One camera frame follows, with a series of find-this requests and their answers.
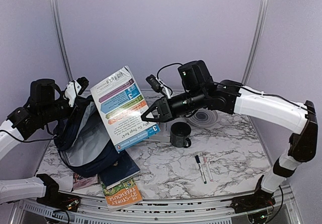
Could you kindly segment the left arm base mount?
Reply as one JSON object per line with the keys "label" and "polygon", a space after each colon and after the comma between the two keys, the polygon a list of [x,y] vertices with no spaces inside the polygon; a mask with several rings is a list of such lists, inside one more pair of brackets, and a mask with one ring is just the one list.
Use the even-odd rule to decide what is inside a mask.
{"label": "left arm base mount", "polygon": [[36,199],[37,203],[44,204],[61,210],[77,212],[80,197],[71,194],[61,193],[58,183],[47,174],[37,174],[37,178],[43,181],[45,195]]}

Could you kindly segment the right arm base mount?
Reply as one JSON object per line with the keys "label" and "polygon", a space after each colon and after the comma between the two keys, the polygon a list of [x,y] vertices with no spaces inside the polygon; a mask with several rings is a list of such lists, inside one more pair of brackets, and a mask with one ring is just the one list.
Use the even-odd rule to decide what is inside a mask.
{"label": "right arm base mount", "polygon": [[230,208],[234,209],[235,213],[253,211],[264,207],[273,207],[276,203],[273,193],[268,193],[262,190],[261,183],[264,175],[262,175],[255,187],[255,191],[250,195],[234,197],[231,200]]}

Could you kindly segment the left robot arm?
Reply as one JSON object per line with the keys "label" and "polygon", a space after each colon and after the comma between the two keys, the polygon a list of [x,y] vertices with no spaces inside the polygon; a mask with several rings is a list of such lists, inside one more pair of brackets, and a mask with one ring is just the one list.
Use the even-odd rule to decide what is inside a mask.
{"label": "left robot arm", "polygon": [[86,77],[69,82],[63,91],[53,79],[31,82],[25,105],[15,109],[1,124],[1,159],[21,143],[37,142],[28,138],[39,129],[48,129],[48,123],[71,117],[88,86]]}

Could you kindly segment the penguin young readers book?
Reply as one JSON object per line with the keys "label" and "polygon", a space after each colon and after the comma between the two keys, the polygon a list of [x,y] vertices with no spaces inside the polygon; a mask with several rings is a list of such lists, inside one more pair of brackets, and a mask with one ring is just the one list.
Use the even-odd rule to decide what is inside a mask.
{"label": "penguin young readers book", "polygon": [[90,91],[118,153],[160,132],[157,123],[141,119],[148,104],[128,66],[106,77]]}

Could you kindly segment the dark blue hardcover notebook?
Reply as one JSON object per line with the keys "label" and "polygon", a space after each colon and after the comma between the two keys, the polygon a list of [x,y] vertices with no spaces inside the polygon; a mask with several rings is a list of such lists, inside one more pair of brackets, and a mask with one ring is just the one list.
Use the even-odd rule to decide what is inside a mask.
{"label": "dark blue hardcover notebook", "polygon": [[139,173],[139,166],[127,152],[124,152],[115,164],[109,166],[99,174],[99,178],[101,183],[110,189]]}

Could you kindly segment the navy blue student backpack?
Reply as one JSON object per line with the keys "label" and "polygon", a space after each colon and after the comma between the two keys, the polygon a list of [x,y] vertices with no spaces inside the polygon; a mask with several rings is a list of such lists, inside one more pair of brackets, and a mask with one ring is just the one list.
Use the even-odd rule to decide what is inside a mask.
{"label": "navy blue student backpack", "polygon": [[91,95],[78,98],[69,118],[58,120],[54,144],[64,164],[82,177],[91,177],[115,164],[118,153]]}

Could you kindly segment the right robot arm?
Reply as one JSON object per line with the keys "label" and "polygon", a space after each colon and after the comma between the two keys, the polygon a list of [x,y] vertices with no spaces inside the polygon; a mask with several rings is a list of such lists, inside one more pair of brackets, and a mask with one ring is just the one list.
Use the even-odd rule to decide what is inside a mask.
{"label": "right robot arm", "polygon": [[259,118],[291,130],[289,149],[260,178],[250,195],[252,207],[261,207],[298,166],[315,157],[318,123],[313,102],[295,103],[231,80],[215,82],[202,60],[180,64],[178,72],[185,92],[156,100],[142,114],[143,121],[169,122],[205,108]]}

